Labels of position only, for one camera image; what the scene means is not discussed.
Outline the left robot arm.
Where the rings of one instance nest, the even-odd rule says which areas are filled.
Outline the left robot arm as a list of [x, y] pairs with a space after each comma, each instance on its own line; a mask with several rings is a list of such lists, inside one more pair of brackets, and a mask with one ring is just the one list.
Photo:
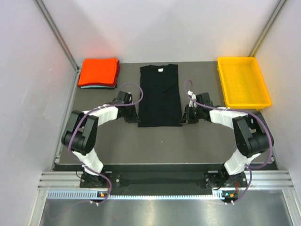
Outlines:
[[80, 187], [97, 188], [109, 185], [104, 164], [95, 151], [99, 126], [123, 118], [126, 123], [136, 123], [137, 115], [131, 93], [120, 91], [111, 103], [90, 111], [74, 110], [69, 116], [61, 137], [62, 144], [69, 153], [82, 164]]

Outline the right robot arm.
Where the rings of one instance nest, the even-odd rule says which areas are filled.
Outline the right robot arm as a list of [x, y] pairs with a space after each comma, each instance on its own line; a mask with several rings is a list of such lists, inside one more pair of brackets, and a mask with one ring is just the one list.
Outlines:
[[234, 131], [236, 149], [232, 156], [222, 164], [216, 179], [210, 178], [207, 184], [214, 190], [231, 186], [245, 169], [261, 169], [270, 159], [260, 165], [252, 161], [266, 151], [271, 151], [274, 139], [259, 111], [248, 112], [215, 106], [208, 93], [195, 95], [187, 92], [189, 104], [185, 106], [181, 124], [196, 124], [199, 120], [219, 124]]

